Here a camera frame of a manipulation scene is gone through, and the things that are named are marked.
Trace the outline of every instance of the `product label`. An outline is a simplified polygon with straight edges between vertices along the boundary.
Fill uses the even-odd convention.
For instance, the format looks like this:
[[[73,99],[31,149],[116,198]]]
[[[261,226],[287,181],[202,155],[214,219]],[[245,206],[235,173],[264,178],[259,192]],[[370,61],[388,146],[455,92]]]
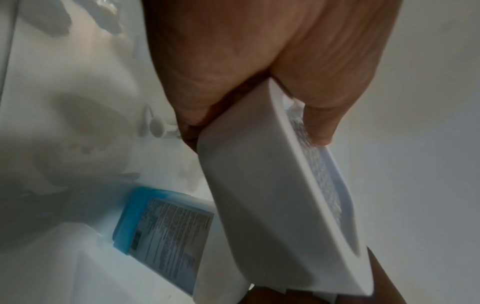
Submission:
[[[130,246],[130,255],[192,295],[214,215],[151,198]]]

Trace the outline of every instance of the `white bottle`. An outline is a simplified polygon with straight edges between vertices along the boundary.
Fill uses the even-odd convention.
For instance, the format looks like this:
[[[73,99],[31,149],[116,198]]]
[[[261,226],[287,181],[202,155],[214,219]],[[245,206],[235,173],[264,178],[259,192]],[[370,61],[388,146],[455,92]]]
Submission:
[[[250,283],[237,268],[211,202],[135,189],[113,234],[114,246],[193,297],[237,304]]]

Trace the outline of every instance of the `skin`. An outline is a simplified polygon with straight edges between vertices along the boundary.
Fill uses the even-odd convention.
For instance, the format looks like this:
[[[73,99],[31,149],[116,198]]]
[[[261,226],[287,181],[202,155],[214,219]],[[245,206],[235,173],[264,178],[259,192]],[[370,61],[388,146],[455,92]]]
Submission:
[[[315,144],[327,145],[372,81],[401,0],[143,0],[150,55],[183,140],[260,82],[275,78],[306,106]],[[372,297],[337,304],[405,301],[370,254]],[[323,303],[304,292],[254,288],[242,301]]]

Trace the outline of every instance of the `barcode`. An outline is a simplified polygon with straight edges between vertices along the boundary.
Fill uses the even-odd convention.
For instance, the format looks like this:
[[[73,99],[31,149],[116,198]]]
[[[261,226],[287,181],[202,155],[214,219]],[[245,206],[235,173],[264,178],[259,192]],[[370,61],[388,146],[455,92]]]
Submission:
[[[133,242],[131,243],[131,248],[136,250],[140,243],[140,238],[142,237],[142,232],[137,230],[135,231],[135,235],[133,236]]]

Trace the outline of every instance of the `white plastic container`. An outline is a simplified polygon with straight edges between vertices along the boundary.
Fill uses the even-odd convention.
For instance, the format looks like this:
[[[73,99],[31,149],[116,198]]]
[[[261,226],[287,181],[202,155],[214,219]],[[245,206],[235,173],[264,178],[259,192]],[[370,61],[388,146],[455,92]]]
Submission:
[[[198,156],[235,261],[255,285],[369,295],[355,205],[302,112],[269,79],[210,124]]]
[[[197,304],[237,304],[250,286],[215,208],[199,198],[140,187],[130,194],[113,241]]]

